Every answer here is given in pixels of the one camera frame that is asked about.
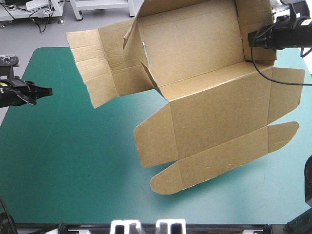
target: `box side panel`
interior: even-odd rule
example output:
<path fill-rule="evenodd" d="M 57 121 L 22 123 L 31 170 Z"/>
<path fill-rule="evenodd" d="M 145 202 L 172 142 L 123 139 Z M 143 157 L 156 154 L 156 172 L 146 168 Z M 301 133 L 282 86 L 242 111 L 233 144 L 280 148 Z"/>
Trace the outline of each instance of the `box side panel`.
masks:
<path fill-rule="evenodd" d="M 134 136 L 143 166 L 151 167 L 178 159 L 169 104 L 137 126 Z"/>
<path fill-rule="evenodd" d="M 136 28 L 129 38 L 128 46 L 122 48 L 123 36 L 131 23 L 132 20 L 127 20 L 98 29 L 116 90 L 120 96 L 153 89 L 141 64 L 141 60 L 146 61 L 146 56 Z"/>
<path fill-rule="evenodd" d="M 293 138 L 297 129 L 296 122 L 266 126 L 184 158 L 154 176 L 151 187 L 157 193 L 168 195 L 212 179 L 280 149 Z"/>
<path fill-rule="evenodd" d="M 162 12 L 172 11 L 175 9 L 191 6 L 207 0 L 147 0 L 141 5 L 133 23 L 123 37 L 123 48 L 126 47 L 129 38 L 132 36 L 132 31 L 137 23 L 138 18 L 155 15 Z"/>
<path fill-rule="evenodd" d="M 257 31 L 264 20 L 272 13 L 270 0 L 236 0 L 238 22 L 243 40 L 245 60 L 251 60 L 251 49 L 248 42 L 248 33 Z M 254 48 L 254 57 L 256 60 L 275 60 L 276 51 L 266 50 L 264 48 Z"/>
<path fill-rule="evenodd" d="M 179 159 L 266 126 L 270 92 L 256 73 L 170 102 Z"/>
<path fill-rule="evenodd" d="M 271 67 L 272 66 L 270 65 L 259 65 L 259 68 L 262 71 L 270 69 Z M 252 73 L 257 73 L 252 63 L 240 62 L 225 68 L 218 69 L 216 71 L 204 73 L 196 77 L 164 85 L 160 89 L 163 96 L 168 101 L 173 101 L 179 98 L 203 92 L 207 89 L 214 88 L 226 82 L 231 82 L 232 80 L 248 76 Z"/>
<path fill-rule="evenodd" d="M 303 69 L 273 68 L 272 78 L 283 82 L 303 83 Z M 272 83 L 268 124 L 297 108 L 300 103 L 302 86 Z"/>
<path fill-rule="evenodd" d="M 117 97 L 113 76 L 97 29 L 71 32 L 66 36 L 93 106 L 99 107 Z"/>
<path fill-rule="evenodd" d="M 210 0 L 139 18 L 136 26 L 159 86 L 244 60 L 232 0 Z"/>

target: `white shelf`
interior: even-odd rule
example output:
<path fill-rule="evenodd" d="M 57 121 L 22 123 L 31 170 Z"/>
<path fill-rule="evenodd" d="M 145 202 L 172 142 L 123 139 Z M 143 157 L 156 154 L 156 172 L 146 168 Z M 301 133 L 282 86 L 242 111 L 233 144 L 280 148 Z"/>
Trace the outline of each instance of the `white shelf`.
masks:
<path fill-rule="evenodd" d="M 85 0 L 76 1 L 78 10 L 95 10 L 110 8 L 126 8 L 128 1 L 126 0 Z"/>
<path fill-rule="evenodd" d="M 59 17 L 63 15 L 63 9 L 64 9 L 64 2 L 58 3 L 56 0 L 51 0 L 51 3 L 55 9 L 53 13 L 53 17 Z M 16 18 L 16 19 L 22 19 L 22 18 L 28 18 L 32 13 L 27 11 L 22 11 L 19 9 L 16 9 L 14 11 L 10 11 L 8 8 L 6 8 L 10 14 Z M 31 17 L 48 17 L 48 15 L 42 14 L 42 13 L 34 13 L 31 15 Z M 4 7 L 0 6 L 0 21 L 8 21 L 12 20 L 12 17 L 7 13 L 7 11 L 4 9 Z"/>
<path fill-rule="evenodd" d="M 111 8 L 129 8 L 130 16 L 135 16 L 134 0 L 70 0 L 76 19 L 82 20 L 81 11 Z"/>

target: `black cable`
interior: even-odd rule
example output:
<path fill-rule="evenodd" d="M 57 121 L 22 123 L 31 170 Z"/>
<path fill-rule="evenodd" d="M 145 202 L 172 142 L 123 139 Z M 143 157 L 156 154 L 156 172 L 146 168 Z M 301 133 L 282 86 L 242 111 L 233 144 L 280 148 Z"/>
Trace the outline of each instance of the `black cable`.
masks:
<path fill-rule="evenodd" d="M 5 6 L 5 7 L 8 7 L 8 8 L 10 8 L 10 9 L 11 9 L 11 8 L 14 8 L 14 9 L 22 10 L 22 11 L 28 11 L 27 9 L 20 8 L 20 7 L 17 6 L 16 4 L 15 4 L 15 5 L 8 5 L 8 4 L 5 4 L 5 3 L 0 2 L 0 5 Z"/>
<path fill-rule="evenodd" d="M 50 18 L 51 18 L 52 15 L 53 15 L 53 13 L 54 13 L 54 8 L 53 8 L 52 12 L 49 14 L 48 20 L 47 20 L 47 22 L 45 23 L 43 30 L 41 30 L 41 27 L 40 27 L 39 23 L 38 23 L 38 22 L 35 22 L 35 24 L 36 24 L 36 25 L 38 26 L 38 28 L 39 28 L 40 33 L 43 33 L 43 32 L 45 31 L 45 29 L 46 29 L 46 27 L 47 27 L 47 25 L 48 25 L 48 23 L 49 23 L 49 21 L 50 21 Z"/>
<path fill-rule="evenodd" d="M 254 59 L 254 45 L 255 45 L 255 40 L 256 38 L 259 36 L 260 31 L 262 30 L 262 28 L 264 28 L 267 25 L 267 22 L 269 21 L 269 19 L 274 16 L 276 14 L 276 12 L 272 13 L 271 15 L 269 15 L 266 20 L 263 22 L 262 26 L 260 27 L 260 29 L 257 31 L 255 37 L 253 38 L 253 42 L 252 42 L 252 47 L 251 47 L 251 55 L 252 55 L 252 61 L 253 61 L 253 65 L 255 67 L 255 69 L 257 70 L 257 72 L 263 76 L 265 79 L 272 81 L 274 83 L 278 83 L 278 84 L 285 84 L 285 85 L 296 85 L 296 86 L 312 86 L 312 84 L 305 84 L 305 83 L 290 83 L 290 82 L 283 82 L 283 81 L 279 81 L 279 80 L 275 80 L 272 78 L 267 77 L 265 74 L 263 74 L 260 69 L 258 68 L 258 65 L 255 62 Z"/>
<path fill-rule="evenodd" d="M 12 230 L 12 234 L 17 234 L 17 233 L 15 233 L 15 228 L 14 228 L 13 222 L 11 220 L 11 216 L 10 216 L 10 214 L 9 214 L 9 212 L 8 212 L 8 210 L 7 210 L 7 208 L 6 208 L 5 204 L 4 204 L 4 201 L 2 200 L 1 196 L 0 196 L 0 203 L 1 203 L 1 206 L 3 207 L 3 209 L 4 209 L 4 212 L 5 212 L 6 216 L 8 217 L 9 224 L 10 224 L 10 227 L 11 227 L 11 230 Z"/>
<path fill-rule="evenodd" d="M 33 14 L 35 14 L 35 13 L 36 13 L 36 11 L 34 11 L 33 13 L 31 13 L 31 14 L 28 16 L 28 18 L 29 18 L 29 20 L 30 20 L 32 23 L 37 24 L 37 23 L 39 23 L 39 22 L 42 20 L 42 18 L 40 18 L 38 21 L 35 21 L 35 19 L 31 18 L 31 16 L 32 16 Z"/>
<path fill-rule="evenodd" d="M 300 57 L 302 57 L 302 58 L 304 58 L 305 56 L 307 56 L 309 53 L 312 52 L 312 48 L 310 48 L 310 50 L 308 50 L 307 52 L 303 53 L 304 49 L 305 48 L 301 48 L 301 50 L 300 50 Z"/>
<path fill-rule="evenodd" d="M 263 35 L 265 35 L 268 31 L 270 31 L 272 28 L 274 28 L 275 25 L 272 24 L 270 27 L 268 27 L 263 33 L 261 33 L 259 36 L 256 37 L 256 39 L 262 37 Z"/>

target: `green mat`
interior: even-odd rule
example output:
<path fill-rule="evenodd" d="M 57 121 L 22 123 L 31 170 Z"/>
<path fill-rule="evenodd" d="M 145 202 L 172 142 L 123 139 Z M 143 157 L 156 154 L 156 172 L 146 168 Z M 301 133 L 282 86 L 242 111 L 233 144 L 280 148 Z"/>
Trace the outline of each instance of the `green mat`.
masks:
<path fill-rule="evenodd" d="M 297 49 L 277 66 L 304 68 Z M 143 168 L 133 129 L 166 101 L 156 92 L 93 109 L 69 48 L 37 49 L 23 77 L 52 87 L 37 106 L 11 107 L 0 127 L 0 194 L 19 223 L 108 223 L 185 218 L 188 223 L 285 223 L 308 206 L 303 169 L 312 153 L 312 89 L 299 108 L 299 132 L 283 149 L 175 195 L 149 186 L 167 165 Z"/>

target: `cardboard tab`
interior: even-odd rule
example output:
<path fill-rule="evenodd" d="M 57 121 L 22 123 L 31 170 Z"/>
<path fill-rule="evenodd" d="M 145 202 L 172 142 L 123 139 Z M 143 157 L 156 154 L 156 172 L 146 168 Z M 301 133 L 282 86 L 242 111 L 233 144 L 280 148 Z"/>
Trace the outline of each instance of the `cardboard tab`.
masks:
<path fill-rule="evenodd" d="M 147 67 L 147 65 L 145 65 L 142 61 L 141 61 L 141 63 L 142 63 L 142 66 L 143 66 L 144 70 L 146 71 L 147 76 L 149 77 L 151 83 L 153 84 L 154 89 L 155 89 L 157 92 L 159 92 L 160 95 L 164 96 L 164 95 L 162 94 L 162 92 L 161 92 L 161 90 L 160 90 L 158 84 L 156 83 L 156 81 L 155 81 L 155 79 L 154 79 L 154 77 L 153 77 L 152 72 L 150 71 L 150 69 L 149 69 L 149 68 Z"/>
<path fill-rule="evenodd" d="M 134 136 L 140 161 L 144 167 L 178 159 L 169 104 L 137 126 Z"/>
<path fill-rule="evenodd" d="M 131 26 L 129 27 L 129 29 L 127 31 L 127 33 L 123 36 L 123 45 L 122 45 L 123 49 L 126 48 L 128 39 L 131 36 L 131 33 L 132 33 L 134 27 L 136 26 L 136 23 L 137 23 L 137 17 L 135 16 Z"/>
<path fill-rule="evenodd" d="M 280 149 L 297 130 L 297 122 L 266 126 L 181 159 L 154 176 L 151 187 L 163 195 L 179 192 Z"/>
<path fill-rule="evenodd" d="M 272 78 L 283 82 L 303 83 L 303 69 L 273 68 Z M 294 110 L 300 103 L 302 86 L 271 84 L 268 124 Z"/>

